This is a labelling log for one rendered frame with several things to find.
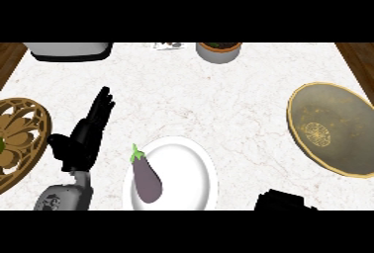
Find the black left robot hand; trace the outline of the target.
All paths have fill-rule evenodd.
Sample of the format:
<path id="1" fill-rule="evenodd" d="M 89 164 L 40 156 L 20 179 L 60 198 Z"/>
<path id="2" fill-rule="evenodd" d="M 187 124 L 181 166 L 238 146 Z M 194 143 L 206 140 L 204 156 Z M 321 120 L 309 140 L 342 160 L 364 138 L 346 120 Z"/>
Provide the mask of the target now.
<path id="1" fill-rule="evenodd" d="M 63 162 L 64 172 L 91 170 L 114 105 L 110 88 L 102 87 L 88 116 L 76 124 L 71 135 L 54 133 L 49 136 L 48 143 L 54 149 L 55 159 Z"/>

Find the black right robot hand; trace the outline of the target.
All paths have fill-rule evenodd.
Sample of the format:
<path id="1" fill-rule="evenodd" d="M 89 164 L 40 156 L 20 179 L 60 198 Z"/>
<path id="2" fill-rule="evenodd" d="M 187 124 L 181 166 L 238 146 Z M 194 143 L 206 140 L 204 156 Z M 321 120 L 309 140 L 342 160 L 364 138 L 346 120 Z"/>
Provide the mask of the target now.
<path id="1" fill-rule="evenodd" d="M 259 195 L 255 206 L 256 211 L 315 211 L 315 207 L 305 205 L 302 196 L 284 193 L 271 189 L 265 194 Z"/>

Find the white plate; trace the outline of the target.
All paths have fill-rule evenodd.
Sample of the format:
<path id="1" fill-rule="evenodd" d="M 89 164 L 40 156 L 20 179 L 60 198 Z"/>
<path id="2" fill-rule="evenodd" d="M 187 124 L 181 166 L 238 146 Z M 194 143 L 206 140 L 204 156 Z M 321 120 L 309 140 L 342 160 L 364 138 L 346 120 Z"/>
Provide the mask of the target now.
<path id="1" fill-rule="evenodd" d="M 163 194 L 147 204 L 138 195 L 134 167 L 129 167 L 123 187 L 126 211 L 191 211 L 216 207 L 218 177 L 206 150 L 190 138 L 166 136 L 141 148 L 162 178 Z"/>

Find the grey bowl with gold rim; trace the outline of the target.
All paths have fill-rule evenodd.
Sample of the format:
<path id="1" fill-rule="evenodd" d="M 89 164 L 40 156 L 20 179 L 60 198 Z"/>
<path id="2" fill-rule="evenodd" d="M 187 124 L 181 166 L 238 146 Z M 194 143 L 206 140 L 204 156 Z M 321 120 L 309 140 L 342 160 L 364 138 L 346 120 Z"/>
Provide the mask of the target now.
<path id="1" fill-rule="evenodd" d="M 374 106 L 340 85 L 314 82 L 293 93 L 289 130 L 308 158 L 327 170 L 374 177 Z"/>

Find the carved wooden tray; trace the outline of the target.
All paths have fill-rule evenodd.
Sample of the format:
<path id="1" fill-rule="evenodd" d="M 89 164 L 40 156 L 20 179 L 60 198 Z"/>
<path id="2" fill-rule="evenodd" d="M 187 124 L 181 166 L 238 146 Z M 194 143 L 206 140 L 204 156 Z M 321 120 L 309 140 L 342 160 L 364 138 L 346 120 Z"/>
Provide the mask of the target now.
<path id="1" fill-rule="evenodd" d="M 52 134 L 48 109 L 29 98 L 0 100 L 0 137 L 5 150 L 0 154 L 0 195 L 32 172 L 48 148 Z"/>

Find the purple eggplant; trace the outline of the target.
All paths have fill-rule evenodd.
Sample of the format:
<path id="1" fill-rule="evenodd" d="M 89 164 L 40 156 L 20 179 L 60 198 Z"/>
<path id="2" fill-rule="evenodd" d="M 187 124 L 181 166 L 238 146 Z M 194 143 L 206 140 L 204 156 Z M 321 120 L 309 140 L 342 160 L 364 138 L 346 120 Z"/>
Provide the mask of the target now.
<path id="1" fill-rule="evenodd" d="M 151 166 L 145 152 L 134 145 L 131 157 L 138 196 L 144 203 L 153 203 L 163 194 L 163 181 Z"/>

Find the white appliance with black base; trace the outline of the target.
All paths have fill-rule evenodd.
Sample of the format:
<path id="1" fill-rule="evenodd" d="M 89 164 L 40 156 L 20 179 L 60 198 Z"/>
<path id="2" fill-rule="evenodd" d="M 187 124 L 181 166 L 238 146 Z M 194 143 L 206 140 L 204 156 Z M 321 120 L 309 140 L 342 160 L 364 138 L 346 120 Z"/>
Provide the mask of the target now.
<path id="1" fill-rule="evenodd" d="M 86 62 L 110 56 L 111 42 L 26 42 L 26 47 L 39 61 Z"/>

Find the grey pot with brown rim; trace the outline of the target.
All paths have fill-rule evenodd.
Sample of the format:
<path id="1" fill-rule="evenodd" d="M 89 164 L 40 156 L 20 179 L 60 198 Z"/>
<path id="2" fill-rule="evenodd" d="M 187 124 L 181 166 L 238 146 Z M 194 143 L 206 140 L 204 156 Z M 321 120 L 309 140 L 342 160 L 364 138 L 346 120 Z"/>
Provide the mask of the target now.
<path id="1" fill-rule="evenodd" d="M 238 54 L 241 49 L 241 42 L 230 48 L 215 48 L 206 43 L 199 42 L 196 44 L 196 51 L 199 56 L 210 63 L 224 64 L 231 62 Z"/>

